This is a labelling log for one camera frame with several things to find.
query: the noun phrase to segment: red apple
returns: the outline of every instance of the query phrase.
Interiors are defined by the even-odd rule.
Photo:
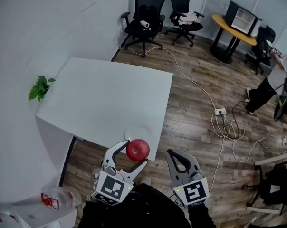
[[[127,156],[134,162],[141,162],[148,157],[150,147],[143,139],[134,139],[126,147]]]

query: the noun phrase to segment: white cable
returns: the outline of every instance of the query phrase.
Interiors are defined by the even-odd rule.
[[[185,77],[186,79],[188,79],[190,82],[194,83],[196,86],[198,86],[200,89],[202,89],[202,90],[209,96],[209,98],[210,98],[210,100],[211,100],[211,103],[212,103],[212,105],[213,105],[214,111],[215,111],[215,110],[216,110],[216,107],[215,107],[215,105],[214,105],[214,103],[213,103],[213,100],[212,100],[212,97],[210,96],[210,94],[208,94],[208,92],[207,92],[206,90],[204,90],[201,86],[199,86],[197,83],[195,83],[194,81],[192,81],[191,79],[189,79],[189,78],[181,71],[181,69],[180,69],[180,67],[178,66],[178,63],[177,63],[177,61],[176,61],[175,55],[174,55],[171,51],[167,50],[166,48],[163,48],[163,50],[166,50],[167,52],[169,52],[169,53],[174,57],[175,63],[176,63],[176,65],[177,65],[178,70],[180,71],[180,73],[181,73],[182,75],[184,75],[184,77]],[[222,145],[221,145],[221,149],[220,149],[220,154],[219,154],[219,158],[218,158],[218,163],[217,163],[217,166],[216,166],[214,175],[213,175],[213,181],[212,181],[212,184],[211,184],[211,187],[210,187],[209,192],[211,192],[212,187],[213,187],[213,184],[214,184],[214,181],[215,181],[215,175],[216,175],[216,172],[217,172],[217,170],[218,170],[218,168],[219,168],[220,156],[221,156],[221,153],[222,153],[222,151],[223,151],[224,141],[225,141],[226,138],[233,141],[233,142],[232,142],[232,153],[233,153],[233,155],[234,155],[234,157],[235,157],[235,159],[236,159],[237,162],[246,162],[246,161],[248,161],[249,158],[250,158],[251,152],[257,150],[260,144],[262,144],[262,146],[263,146],[265,149],[269,148],[270,144],[269,144],[269,141],[268,141],[267,138],[268,138],[268,137],[273,137],[273,138],[274,138],[273,135],[269,134],[269,135],[267,135],[266,137],[263,137],[263,138],[261,138],[260,140],[255,141],[255,142],[253,143],[253,146],[252,146],[252,148],[251,148],[249,154],[248,154],[247,159],[240,161],[240,160],[237,158],[237,156],[236,156],[236,154],[235,154],[235,152],[234,152],[234,143],[235,143],[235,141],[238,141],[238,140],[240,140],[240,139],[242,139],[242,138],[244,137],[244,135],[245,135],[245,126],[244,126],[244,124],[243,124],[242,121],[240,121],[240,120],[232,120],[232,121],[230,122],[230,121],[228,121],[228,120],[226,119],[226,115],[224,115],[223,124],[225,125],[225,121],[227,121],[230,125],[229,125],[229,129],[228,129],[227,133],[226,133],[226,128],[224,128],[224,133],[223,133],[223,132],[221,131],[221,129],[220,129],[217,116],[215,115],[216,124],[217,124],[218,130],[220,131],[220,134],[221,134],[221,135],[219,135],[219,134],[215,131],[215,128],[214,128],[214,124],[213,124],[213,117],[214,117],[214,115],[215,115],[215,113],[213,113],[213,115],[211,116],[211,123],[212,123],[213,130],[214,130],[214,132],[215,132],[215,134],[216,134],[217,136],[219,136],[220,138],[223,138],[223,141],[222,141]],[[243,135],[242,135],[241,137],[239,137],[238,139],[236,138],[237,135],[236,135],[236,132],[235,132],[234,127],[233,127],[233,124],[232,124],[233,122],[240,122],[240,123],[242,124],[242,126],[243,126]],[[234,132],[234,138],[233,138],[233,139],[229,137],[229,133],[230,133],[231,129],[232,129],[233,132]],[[267,146],[265,146],[265,145],[263,144],[263,142],[262,142],[263,140],[265,140],[265,141],[267,142]]]

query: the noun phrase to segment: white shirt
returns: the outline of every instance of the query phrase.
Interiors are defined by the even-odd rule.
[[[270,75],[267,78],[271,87],[279,95],[283,94],[284,85],[282,85],[282,84],[285,83],[285,79],[287,78],[287,56],[283,57],[282,64],[283,64],[285,71],[280,69],[276,63],[274,69],[272,70],[272,72],[270,73]]]

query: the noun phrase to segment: wooden floor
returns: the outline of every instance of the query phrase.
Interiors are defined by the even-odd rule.
[[[226,108],[227,119],[233,120],[231,109],[237,102],[244,100],[246,87],[257,87],[265,76],[256,76],[250,66],[243,63],[242,55],[234,54],[233,63],[230,65],[219,62],[210,53],[211,42],[205,38],[196,37],[194,47],[191,48],[182,38],[173,46],[171,44],[173,36],[165,36],[161,33],[155,41],[162,43],[164,48],[175,54],[181,70],[209,92],[217,108]],[[129,48],[142,53],[142,45]],[[150,176],[152,186],[165,195],[171,196],[172,191],[168,186],[171,179],[165,153],[168,149],[174,148],[196,157],[210,187],[222,139],[215,135],[211,125],[213,108],[209,97],[185,79],[178,71],[172,55],[165,50],[153,49],[146,58],[141,58],[130,50],[121,51],[115,61],[173,73],[156,160],[148,163],[139,178],[144,175]],[[236,118],[245,125],[245,136],[235,142],[235,153],[241,160],[247,157],[256,140],[268,134],[275,136],[279,152],[282,153],[285,150],[282,147],[282,136],[287,137],[287,116],[282,123],[273,120],[276,104],[277,99],[273,97],[253,115],[247,114],[243,105],[235,108]],[[231,151],[232,141],[225,140],[220,166],[207,205],[217,227],[232,228],[246,223],[253,216],[258,217],[256,222],[258,225],[279,225],[287,219],[287,213],[276,216],[246,210],[246,203],[252,200],[256,191],[242,190],[242,186],[258,184],[258,173],[254,171],[253,163],[277,155],[274,140],[269,139],[270,147],[264,149],[260,146],[258,150],[252,152],[246,163],[238,163],[235,160]],[[77,187],[83,202],[93,185],[91,173],[93,169],[100,167],[104,151],[104,147],[87,141],[77,141],[74,146],[64,185]],[[117,162],[118,167],[124,169],[134,165],[124,154],[118,155]],[[82,215],[82,207],[78,211],[77,224]]]

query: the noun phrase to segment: power strip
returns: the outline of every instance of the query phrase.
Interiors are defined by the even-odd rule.
[[[218,116],[218,115],[226,115],[227,114],[225,108],[216,109],[214,113],[215,113],[216,116]]]

